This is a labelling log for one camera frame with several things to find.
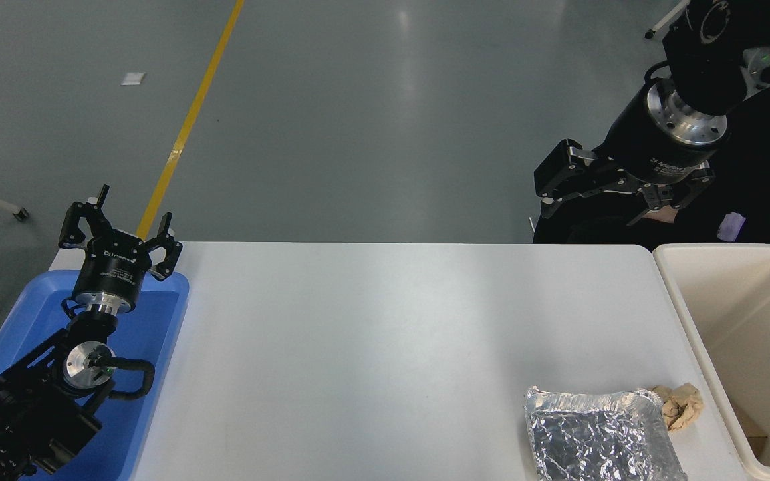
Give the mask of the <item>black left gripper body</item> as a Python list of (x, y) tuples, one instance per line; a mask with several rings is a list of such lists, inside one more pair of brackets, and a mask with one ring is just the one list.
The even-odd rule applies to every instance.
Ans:
[(135, 303), (150, 267), (142, 241), (128, 232), (115, 230), (86, 243), (85, 258), (72, 292), (83, 303), (90, 293), (107, 293), (126, 303)]

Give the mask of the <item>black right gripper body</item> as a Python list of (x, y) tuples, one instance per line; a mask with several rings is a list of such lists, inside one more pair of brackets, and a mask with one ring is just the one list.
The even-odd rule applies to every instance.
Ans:
[(675, 86), (644, 86), (618, 116), (601, 145), (644, 183), (676, 184), (717, 149), (717, 116), (698, 112)]

